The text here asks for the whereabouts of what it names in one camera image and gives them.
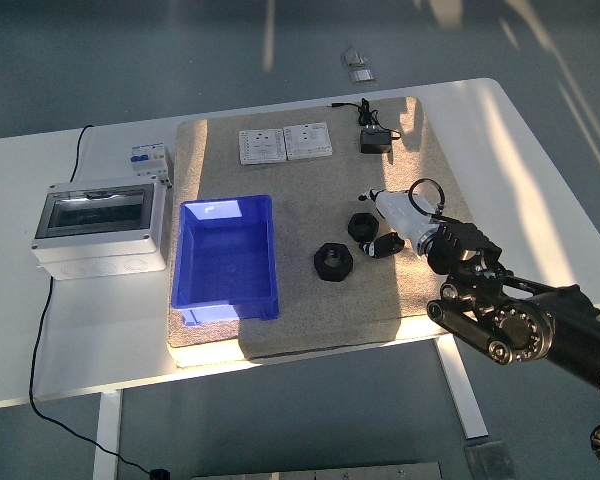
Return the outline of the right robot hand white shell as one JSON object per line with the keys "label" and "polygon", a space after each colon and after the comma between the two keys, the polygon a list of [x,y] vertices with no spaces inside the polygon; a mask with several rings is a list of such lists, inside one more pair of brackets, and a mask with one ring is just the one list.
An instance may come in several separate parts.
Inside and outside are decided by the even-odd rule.
{"label": "right robot hand white shell", "polygon": [[392,192],[386,189],[370,189],[361,194],[360,201],[372,200],[376,210],[392,229],[370,242],[361,242],[360,249],[372,258],[385,258],[394,255],[409,244],[417,256],[426,255],[430,249],[434,233],[438,226],[425,211],[429,202],[411,191]]}

